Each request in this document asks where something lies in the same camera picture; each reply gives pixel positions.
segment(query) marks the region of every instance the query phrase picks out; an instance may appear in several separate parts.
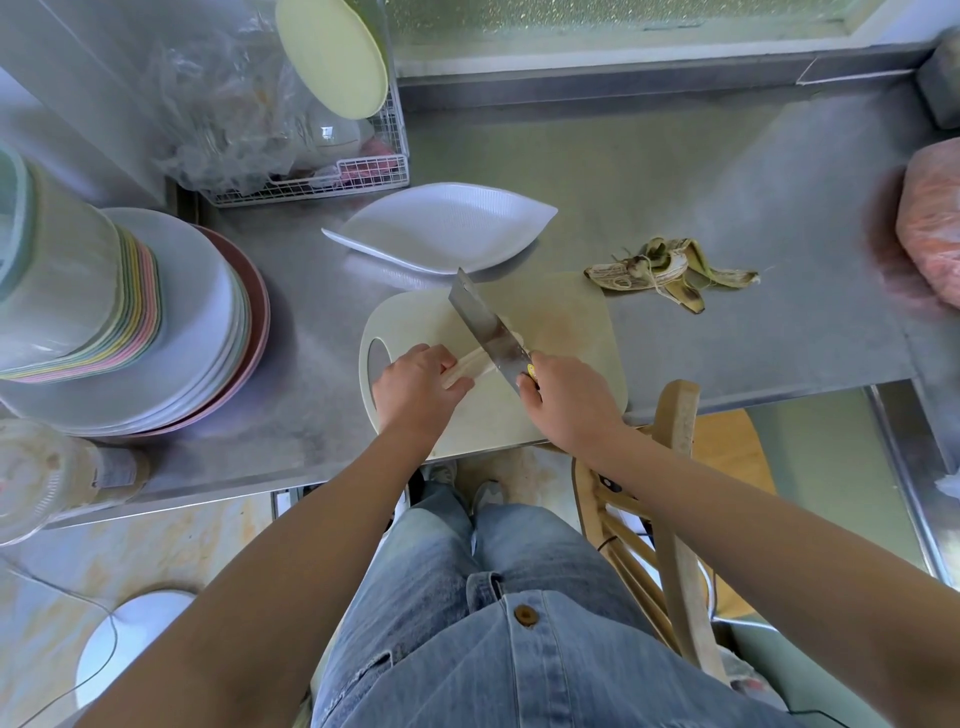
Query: hand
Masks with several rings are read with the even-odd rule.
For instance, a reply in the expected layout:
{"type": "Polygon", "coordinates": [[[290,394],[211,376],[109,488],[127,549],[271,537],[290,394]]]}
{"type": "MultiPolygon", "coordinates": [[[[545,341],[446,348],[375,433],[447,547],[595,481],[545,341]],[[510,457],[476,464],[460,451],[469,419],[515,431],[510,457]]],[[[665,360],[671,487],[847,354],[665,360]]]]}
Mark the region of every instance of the hand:
{"type": "Polygon", "coordinates": [[[516,378],[530,419],[558,448],[595,463],[603,448],[628,429],[607,381],[573,356],[530,356],[540,390],[527,375],[516,378]]]}
{"type": "Polygon", "coordinates": [[[397,427],[422,438],[432,449],[444,434],[453,410],[473,389],[473,379],[457,379],[448,389],[441,374],[457,363],[444,346],[417,344],[387,367],[373,383],[373,402],[380,418],[380,432],[397,427]]]}

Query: dish rack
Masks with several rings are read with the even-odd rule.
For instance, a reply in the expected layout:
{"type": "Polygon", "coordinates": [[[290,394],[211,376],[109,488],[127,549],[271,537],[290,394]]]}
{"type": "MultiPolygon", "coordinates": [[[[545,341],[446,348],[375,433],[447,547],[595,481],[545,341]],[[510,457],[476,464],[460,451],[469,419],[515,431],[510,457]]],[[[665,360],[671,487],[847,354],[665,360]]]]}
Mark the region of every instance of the dish rack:
{"type": "Polygon", "coordinates": [[[341,159],[336,163],[335,171],[302,179],[276,180],[249,195],[242,195],[234,190],[200,190],[200,194],[215,207],[241,207],[288,200],[341,197],[405,187],[410,184],[410,150],[399,98],[396,76],[391,73],[387,100],[377,115],[370,119],[373,135],[394,150],[394,154],[341,159]]]}

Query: jeans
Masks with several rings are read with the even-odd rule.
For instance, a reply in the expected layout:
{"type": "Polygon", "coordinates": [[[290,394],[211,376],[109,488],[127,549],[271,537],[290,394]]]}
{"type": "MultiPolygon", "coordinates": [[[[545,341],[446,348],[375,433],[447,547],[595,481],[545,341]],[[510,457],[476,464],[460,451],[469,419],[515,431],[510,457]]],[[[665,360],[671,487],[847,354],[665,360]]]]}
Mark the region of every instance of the jeans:
{"type": "Polygon", "coordinates": [[[317,694],[314,725],[337,724],[382,669],[503,595],[560,592],[600,617],[652,635],[613,567],[538,506],[487,505],[473,520],[453,488],[428,482],[393,525],[344,615],[317,694]]]}

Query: cleaver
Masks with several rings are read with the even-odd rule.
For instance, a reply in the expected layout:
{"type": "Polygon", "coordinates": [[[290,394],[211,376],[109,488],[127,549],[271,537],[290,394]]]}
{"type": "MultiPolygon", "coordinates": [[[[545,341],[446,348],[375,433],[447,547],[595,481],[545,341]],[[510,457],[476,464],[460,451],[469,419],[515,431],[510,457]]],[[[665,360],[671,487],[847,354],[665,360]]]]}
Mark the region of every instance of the cleaver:
{"type": "Polygon", "coordinates": [[[530,354],[500,321],[500,317],[484,303],[473,281],[463,268],[457,270],[448,299],[500,374],[506,377],[510,386],[518,394],[520,391],[516,384],[518,375],[527,375],[535,382],[537,381],[530,354]]]}

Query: pink bag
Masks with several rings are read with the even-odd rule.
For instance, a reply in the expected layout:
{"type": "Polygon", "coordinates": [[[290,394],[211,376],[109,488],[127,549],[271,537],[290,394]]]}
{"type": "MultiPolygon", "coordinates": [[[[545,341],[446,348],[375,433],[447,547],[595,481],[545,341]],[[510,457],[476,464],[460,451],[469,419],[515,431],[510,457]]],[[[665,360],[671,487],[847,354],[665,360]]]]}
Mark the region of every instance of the pink bag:
{"type": "Polygon", "coordinates": [[[910,159],[897,237],[937,295],[960,308],[960,138],[910,159]]]}

